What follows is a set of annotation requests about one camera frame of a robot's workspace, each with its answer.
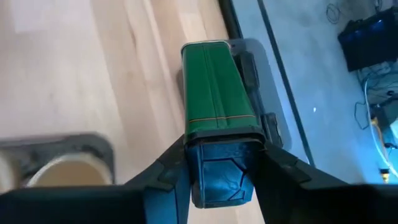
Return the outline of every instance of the wooden floor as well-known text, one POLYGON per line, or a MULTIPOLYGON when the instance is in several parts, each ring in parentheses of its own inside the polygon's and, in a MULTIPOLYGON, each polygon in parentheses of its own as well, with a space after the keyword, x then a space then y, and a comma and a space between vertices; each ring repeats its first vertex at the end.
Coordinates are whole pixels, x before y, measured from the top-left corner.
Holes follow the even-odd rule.
MULTIPOLYGON (((118 183, 183 134, 181 46, 227 38, 217 0, 4 0, 0 31, 0 138, 95 131, 118 183)), ((262 222, 256 205, 190 209, 246 222, 262 222)))

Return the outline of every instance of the gold stripe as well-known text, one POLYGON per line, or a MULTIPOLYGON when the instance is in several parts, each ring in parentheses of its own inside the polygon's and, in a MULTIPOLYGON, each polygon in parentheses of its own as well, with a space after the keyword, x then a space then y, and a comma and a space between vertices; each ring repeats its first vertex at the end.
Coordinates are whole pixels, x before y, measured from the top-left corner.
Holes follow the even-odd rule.
POLYGON ((200 118, 190 120, 189 123, 197 122, 197 121, 211 121, 216 119, 234 119, 234 118, 255 118, 254 115, 235 115, 235 116, 227 116, 227 117, 217 117, 217 118, 200 118))

